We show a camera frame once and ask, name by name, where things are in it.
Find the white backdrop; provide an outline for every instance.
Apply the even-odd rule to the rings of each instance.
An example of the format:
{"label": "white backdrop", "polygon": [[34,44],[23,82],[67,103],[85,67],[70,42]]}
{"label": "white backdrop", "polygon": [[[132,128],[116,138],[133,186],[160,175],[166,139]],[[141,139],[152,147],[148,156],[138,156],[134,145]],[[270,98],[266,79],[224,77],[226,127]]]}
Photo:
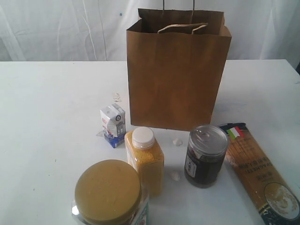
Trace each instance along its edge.
{"label": "white backdrop", "polygon": [[[2,60],[126,60],[126,29],[138,8],[161,0],[0,0]],[[190,10],[192,0],[165,0]],[[196,0],[225,12],[232,33],[228,59],[300,61],[300,0]]]}

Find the pasta package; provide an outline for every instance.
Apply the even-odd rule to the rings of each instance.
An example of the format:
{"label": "pasta package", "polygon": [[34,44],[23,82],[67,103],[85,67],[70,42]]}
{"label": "pasta package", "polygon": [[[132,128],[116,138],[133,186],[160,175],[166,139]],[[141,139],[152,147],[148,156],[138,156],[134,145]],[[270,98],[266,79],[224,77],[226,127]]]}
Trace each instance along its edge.
{"label": "pasta package", "polygon": [[229,135],[227,160],[266,225],[299,225],[300,202],[260,148],[245,123],[221,128]]}

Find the brown paper bag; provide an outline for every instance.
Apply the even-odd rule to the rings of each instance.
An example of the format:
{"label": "brown paper bag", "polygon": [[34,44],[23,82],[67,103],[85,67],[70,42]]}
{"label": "brown paper bag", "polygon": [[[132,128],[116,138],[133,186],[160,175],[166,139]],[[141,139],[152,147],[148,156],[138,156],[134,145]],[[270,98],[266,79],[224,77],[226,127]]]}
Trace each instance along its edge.
{"label": "brown paper bag", "polygon": [[189,131],[210,123],[231,41],[224,13],[139,15],[127,30],[131,124]]}

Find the plastic container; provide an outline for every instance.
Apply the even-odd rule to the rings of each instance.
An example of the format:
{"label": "plastic container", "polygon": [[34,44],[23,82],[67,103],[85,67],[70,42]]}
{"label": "plastic container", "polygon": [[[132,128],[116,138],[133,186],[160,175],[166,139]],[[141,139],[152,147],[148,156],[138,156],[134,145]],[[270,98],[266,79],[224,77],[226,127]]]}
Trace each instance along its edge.
{"label": "plastic container", "polygon": [[139,127],[125,135],[127,160],[140,176],[150,197],[158,196],[163,189],[164,154],[148,127]]}
{"label": "plastic container", "polygon": [[79,178],[72,215],[78,224],[148,225],[148,201],[148,191],[130,165],[105,160]]}
{"label": "plastic container", "polygon": [[229,139],[226,133],[213,125],[201,125],[189,136],[184,174],[187,180],[200,188],[208,188],[217,180]]}

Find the yellow plastic bottle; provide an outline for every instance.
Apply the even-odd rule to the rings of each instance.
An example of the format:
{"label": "yellow plastic bottle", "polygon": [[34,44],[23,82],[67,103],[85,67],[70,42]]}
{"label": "yellow plastic bottle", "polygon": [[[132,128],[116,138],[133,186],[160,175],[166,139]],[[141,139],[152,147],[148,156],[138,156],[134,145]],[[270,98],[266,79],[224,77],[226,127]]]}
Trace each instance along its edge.
{"label": "yellow plastic bottle", "polygon": [[148,127],[139,127],[125,135],[127,160],[140,176],[150,197],[158,196],[163,189],[164,154]]}

